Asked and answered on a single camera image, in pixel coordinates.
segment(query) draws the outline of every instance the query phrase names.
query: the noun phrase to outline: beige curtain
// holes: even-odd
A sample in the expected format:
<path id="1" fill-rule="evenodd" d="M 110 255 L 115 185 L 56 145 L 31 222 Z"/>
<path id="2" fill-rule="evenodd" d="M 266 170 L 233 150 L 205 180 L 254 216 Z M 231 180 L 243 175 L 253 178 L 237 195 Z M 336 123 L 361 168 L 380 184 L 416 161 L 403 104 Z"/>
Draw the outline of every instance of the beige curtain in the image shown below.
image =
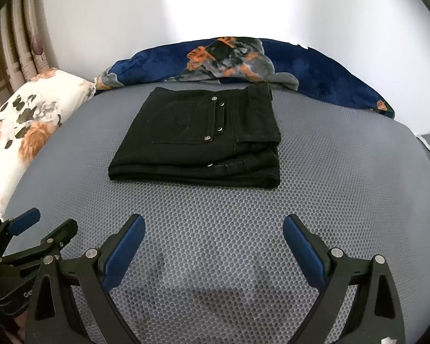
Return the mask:
<path id="1" fill-rule="evenodd" d="M 48 62 L 34 0 L 10 0 L 0 11 L 0 106 Z"/>

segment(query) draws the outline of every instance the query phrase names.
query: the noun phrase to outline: gray mesh fabric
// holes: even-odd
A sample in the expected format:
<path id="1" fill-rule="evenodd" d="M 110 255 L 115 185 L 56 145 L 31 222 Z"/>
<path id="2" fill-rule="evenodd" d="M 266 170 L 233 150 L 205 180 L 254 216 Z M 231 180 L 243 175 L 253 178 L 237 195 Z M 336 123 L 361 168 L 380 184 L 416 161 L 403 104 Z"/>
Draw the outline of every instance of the gray mesh fabric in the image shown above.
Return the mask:
<path id="1" fill-rule="evenodd" d="M 282 236 L 284 217 L 297 213 L 330 247 L 353 257 L 386 257 L 407 343 L 416 341 L 430 323 L 430 163 L 405 126 L 274 90 L 282 132 L 277 189 L 111 182 L 108 164 L 155 87 L 102 93 L 55 133 L 6 211 L 13 217 L 35 206 L 42 219 L 14 239 L 9 252 L 37 244 L 71 217 L 79 231 L 63 256 L 76 257 L 140 213 L 145 239 L 111 295 L 144 344 L 286 343 L 317 297 Z M 329 342 L 340 333 L 353 294 L 350 288 Z M 100 341 L 76 295 L 90 334 Z"/>

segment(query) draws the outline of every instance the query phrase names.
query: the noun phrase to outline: blue rubber pad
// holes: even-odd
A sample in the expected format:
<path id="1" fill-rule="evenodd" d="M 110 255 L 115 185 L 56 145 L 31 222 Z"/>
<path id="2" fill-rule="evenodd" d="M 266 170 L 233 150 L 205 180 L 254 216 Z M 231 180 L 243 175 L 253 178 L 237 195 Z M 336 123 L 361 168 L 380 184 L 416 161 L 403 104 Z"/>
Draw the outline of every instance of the blue rubber pad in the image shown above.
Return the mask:
<path id="1" fill-rule="evenodd" d="M 145 220 L 137 216 L 105 263 L 102 288 L 105 292 L 118 287 L 145 236 Z"/>
<path id="2" fill-rule="evenodd" d="M 35 225 L 40 221 L 40 211 L 36 208 L 32 208 L 22 215 L 17 216 L 8 226 L 8 234 L 14 235 L 15 237 L 22 234 L 29 227 Z"/>
<path id="3" fill-rule="evenodd" d="M 323 262 L 290 216 L 283 221 L 283 236 L 308 284 L 323 291 L 327 286 Z"/>

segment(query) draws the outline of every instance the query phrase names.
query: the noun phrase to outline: folded black jeans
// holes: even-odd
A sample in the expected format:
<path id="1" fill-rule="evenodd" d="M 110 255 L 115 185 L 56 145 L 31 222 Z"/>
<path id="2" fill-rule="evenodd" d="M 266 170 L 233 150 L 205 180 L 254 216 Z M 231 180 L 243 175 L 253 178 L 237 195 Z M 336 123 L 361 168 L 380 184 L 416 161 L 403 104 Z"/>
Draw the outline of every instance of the folded black jeans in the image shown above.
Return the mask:
<path id="1" fill-rule="evenodd" d="M 268 84 L 223 91 L 157 87 L 109 166 L 111 180 L 277 187 L 281 136 Z"/>

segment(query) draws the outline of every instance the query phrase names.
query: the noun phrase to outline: jeans back pocket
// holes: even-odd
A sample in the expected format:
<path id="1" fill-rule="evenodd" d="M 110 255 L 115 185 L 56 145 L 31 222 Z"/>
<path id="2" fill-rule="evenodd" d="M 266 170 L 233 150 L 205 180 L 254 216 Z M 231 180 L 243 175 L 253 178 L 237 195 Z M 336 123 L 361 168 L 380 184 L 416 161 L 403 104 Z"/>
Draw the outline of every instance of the jeans back pocket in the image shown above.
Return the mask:
<path id="1" fill-rule="evenodd" d="M 172 101 L 148 119 L 152 143 L 200 144 L 214 137 L 216 102 Z"/>

